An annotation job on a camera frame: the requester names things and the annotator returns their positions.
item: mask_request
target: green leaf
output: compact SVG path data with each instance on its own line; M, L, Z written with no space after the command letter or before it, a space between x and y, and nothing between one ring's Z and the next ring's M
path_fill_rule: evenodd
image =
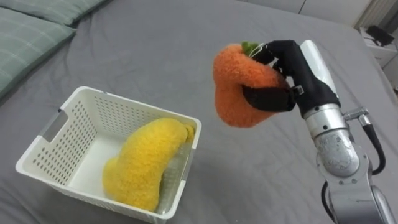
M248 41L243 41L242 42L242 51L245 55L249 56L250 53L256 48L258 47L258 43L252 43L252 42L248 42Z

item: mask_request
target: plush carrot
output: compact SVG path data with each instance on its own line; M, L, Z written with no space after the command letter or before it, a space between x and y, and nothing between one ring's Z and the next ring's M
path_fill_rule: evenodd
M248 57L257 46L249 42L231 44L214 59L215 106L218 116L230 126L250 128L276 114L252 107L243 96L242 86L289 88L281 74Z

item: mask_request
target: striped pillow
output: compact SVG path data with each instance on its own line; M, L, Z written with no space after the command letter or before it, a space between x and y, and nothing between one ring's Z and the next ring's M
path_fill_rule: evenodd
M0 8L0 97L75 30Z
M0 6L69 26L105 0L0 0Z

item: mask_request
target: white plastic basket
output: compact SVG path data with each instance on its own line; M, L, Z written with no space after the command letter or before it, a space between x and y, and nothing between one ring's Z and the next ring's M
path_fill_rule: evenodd
M155 212L105 196L102 171L137 128L157 118L175 118L195 127L193 142L178 150L163 174ZM16 170L61 193L150 223L172 218L198 144L201 123L178 113L88 87L78 88L18 160Z

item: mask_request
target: black cable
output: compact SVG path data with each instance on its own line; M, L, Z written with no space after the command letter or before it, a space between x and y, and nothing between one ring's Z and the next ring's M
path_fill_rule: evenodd
M323 186L321 189L321 200L322 200L323 208L325 209L325 211L328 214L328 216L330 217L330 219L333 221L333 214L328 206L328 203L326 202L326 189L327 188L328 188L328 182L325 181L325 183L323 183Z
M386 167L386 155L384 155L383 148L381 147L379 138L377 137L376 131L372 124L362 126L364 132L372 142L373 147L376 149L377 155L379 156L379 167L372 171L372 175L380 174Z

